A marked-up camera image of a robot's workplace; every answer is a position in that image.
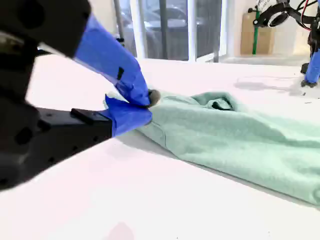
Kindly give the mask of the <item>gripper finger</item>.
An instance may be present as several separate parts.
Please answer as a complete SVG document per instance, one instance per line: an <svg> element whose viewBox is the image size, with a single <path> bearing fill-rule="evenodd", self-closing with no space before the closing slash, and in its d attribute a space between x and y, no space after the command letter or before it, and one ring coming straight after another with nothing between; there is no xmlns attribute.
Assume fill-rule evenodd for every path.
<svg viewBox="0 0 320 240"><path fill-rule="evenodd" d="M301 87L315 87L320 79L320 49L318 48L310 58L304 79L301 81Z"/></svg>
<svg viewBox="0 0 320 240"><path fill-rule="evenodd" d="M39 45L109 80L130 104L154 106L159 91L147 86L136 58L97 20L87 0L2 0L0 31L35 54Z"/></svg>
<svg viewBox="0 0 320 240"><path fill-rule="evenodd" d="M152 120L145 106L105 97L107 109L39 110L39 165L49 168Z"/></svg>

